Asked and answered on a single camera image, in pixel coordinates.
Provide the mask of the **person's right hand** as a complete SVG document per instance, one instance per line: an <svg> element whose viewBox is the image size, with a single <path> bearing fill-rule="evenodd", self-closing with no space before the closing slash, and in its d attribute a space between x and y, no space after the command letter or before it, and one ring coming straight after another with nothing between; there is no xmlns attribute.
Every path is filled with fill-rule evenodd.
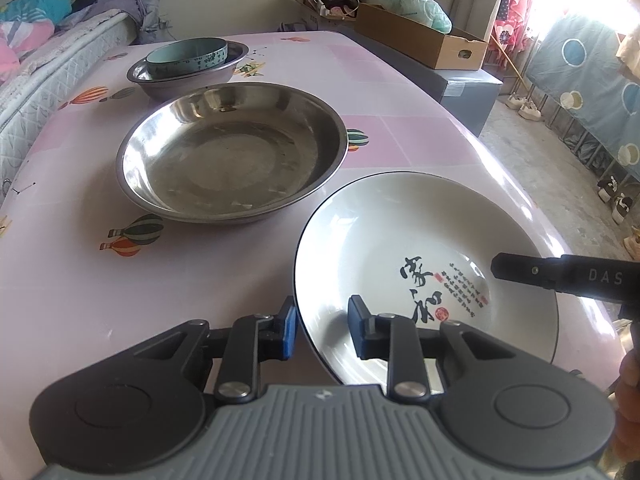
<svg viewBox="0 0 640 480"><path fill-rule="evenodd" d="M640 457L639 361L633 351L620 363L620 381L615 388L616 423L612 449L623 462Z"/></svg>

